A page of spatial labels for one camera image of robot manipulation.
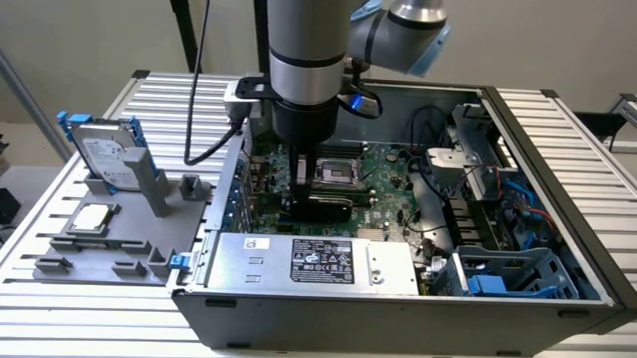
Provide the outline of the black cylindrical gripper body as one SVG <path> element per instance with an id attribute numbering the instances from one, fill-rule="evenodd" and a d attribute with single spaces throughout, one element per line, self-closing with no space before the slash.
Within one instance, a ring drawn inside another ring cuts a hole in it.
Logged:
<path id="1" fill-rule="evenodd" d="M 313 146 L 328 140 L 336 128 L 337 99 L 316 105 L 276 100 L 272 127 L 279 138 L 292 146 Z"/>

